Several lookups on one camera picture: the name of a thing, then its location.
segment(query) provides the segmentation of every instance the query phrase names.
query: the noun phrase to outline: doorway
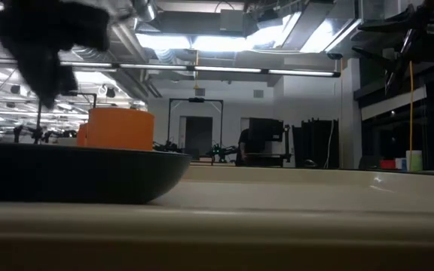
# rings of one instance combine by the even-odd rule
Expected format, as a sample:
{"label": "doorway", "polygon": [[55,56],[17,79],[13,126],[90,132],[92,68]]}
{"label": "doorway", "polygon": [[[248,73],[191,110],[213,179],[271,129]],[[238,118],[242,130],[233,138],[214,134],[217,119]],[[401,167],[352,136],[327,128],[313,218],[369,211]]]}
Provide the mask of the doorway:
{"label": "doorway", "polygon": [[186,117],[185,153],[195,160],[205,156],[212,147],[212,118]]}

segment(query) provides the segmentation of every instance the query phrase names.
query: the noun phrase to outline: orange bucket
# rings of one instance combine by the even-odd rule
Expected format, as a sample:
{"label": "orange bucket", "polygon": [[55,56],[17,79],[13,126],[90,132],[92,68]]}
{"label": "orange bucket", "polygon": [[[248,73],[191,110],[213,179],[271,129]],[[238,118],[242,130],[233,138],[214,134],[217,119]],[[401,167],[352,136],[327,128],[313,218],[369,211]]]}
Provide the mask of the orange bucket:
{"label": "orange bucket", "polygon": [[154,116],[125,108],[93,108],[87,124],[88,147],[153,150]]}
{"label": "orange bucket", "polygon": [[76,135],[76,145],[79,147],[84,147],[87,145],[87,125],[88,123],[80,124],[80,129],[78,129],[78,134]]}

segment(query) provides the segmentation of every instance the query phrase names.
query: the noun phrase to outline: computer screen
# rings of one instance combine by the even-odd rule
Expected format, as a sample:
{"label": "computer screen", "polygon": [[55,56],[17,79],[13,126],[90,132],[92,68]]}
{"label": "computer screen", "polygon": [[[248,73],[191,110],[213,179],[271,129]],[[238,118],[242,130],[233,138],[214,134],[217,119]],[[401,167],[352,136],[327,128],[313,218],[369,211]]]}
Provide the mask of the computer screen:
{"label": "computer screen", "polygon": [[284,121],[254,118],[249,119],[249,139],[265,142],[282,142]]}

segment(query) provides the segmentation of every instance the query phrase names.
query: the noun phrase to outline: yellow cable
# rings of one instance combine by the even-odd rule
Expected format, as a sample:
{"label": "yellow cable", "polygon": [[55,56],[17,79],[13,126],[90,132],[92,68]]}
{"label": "yellow cable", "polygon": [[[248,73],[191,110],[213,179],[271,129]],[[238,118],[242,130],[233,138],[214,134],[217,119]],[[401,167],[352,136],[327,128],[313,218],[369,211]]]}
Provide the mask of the yellow cable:
{"label": "yellow cable", "polygon": [[[343,126],[343,80],[344,80],[344,76],[343,76],[343,70],[344,70],[344,59],[341,58],[341,112],[340,112],[340,119],[339,119],[339,127]],[[340,164],[341,164],[341,168],[344,168],[344,159],[343,159],[343,140],[339,140],[339,142],[341,143],[341,149],[339,150],[340,153]]]}
{"label": "yellow cable", "polygon": [[411,85],[411,101],[410,101],[410,168],[411,171],[413,165],[413,92],[414,92],[414,79],[413,79],[413,62],[410,61],[410,85]]}

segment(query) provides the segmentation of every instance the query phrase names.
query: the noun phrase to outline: black bowl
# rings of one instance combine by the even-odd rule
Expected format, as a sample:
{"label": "black bowl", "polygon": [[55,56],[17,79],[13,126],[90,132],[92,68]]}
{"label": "black bowl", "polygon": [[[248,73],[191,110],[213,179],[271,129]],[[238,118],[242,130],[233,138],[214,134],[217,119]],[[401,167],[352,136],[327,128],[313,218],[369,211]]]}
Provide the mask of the black bowl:
{"label": "black bowl", "polygon": [[156,151],[0,144],[0,201],[141,204],[172,189],[190,161]]}

